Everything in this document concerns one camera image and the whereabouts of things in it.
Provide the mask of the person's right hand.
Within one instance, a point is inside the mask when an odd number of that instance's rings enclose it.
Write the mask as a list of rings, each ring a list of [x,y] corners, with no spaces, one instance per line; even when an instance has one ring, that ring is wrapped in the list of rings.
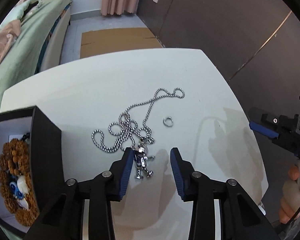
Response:
[[[300,161],[291,166],[288,176],[289,179],[282,188],[283,197],[279,209],[279,220],[283,224],[287,224],[300,207]]]

